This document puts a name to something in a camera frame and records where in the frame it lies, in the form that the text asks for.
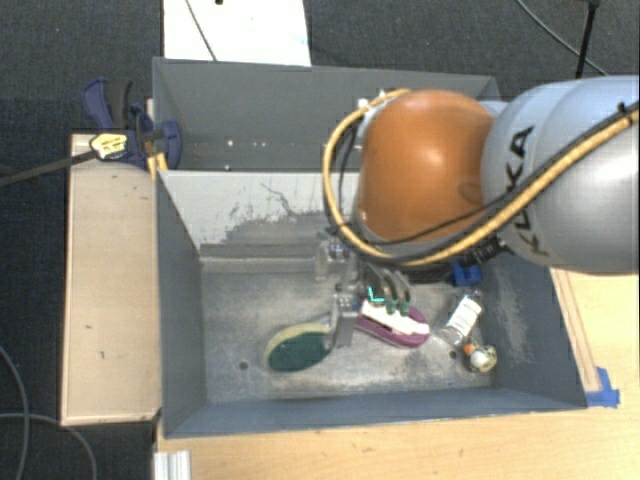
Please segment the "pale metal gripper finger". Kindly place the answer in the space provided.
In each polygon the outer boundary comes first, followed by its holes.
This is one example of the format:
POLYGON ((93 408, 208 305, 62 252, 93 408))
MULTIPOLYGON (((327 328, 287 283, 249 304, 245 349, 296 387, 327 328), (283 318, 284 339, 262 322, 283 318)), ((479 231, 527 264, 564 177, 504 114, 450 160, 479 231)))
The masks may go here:
POLYGON ((357 318, 358 301, 349 294, 335 294, 330 315, 330 343, 333 348, 351 345, 357 318))
POLYGON ((326 280, 334 274, 347 260, 347 252, 342 242, 337 238, 322 240, 314 257, 314 278, 316 281, 326 280))

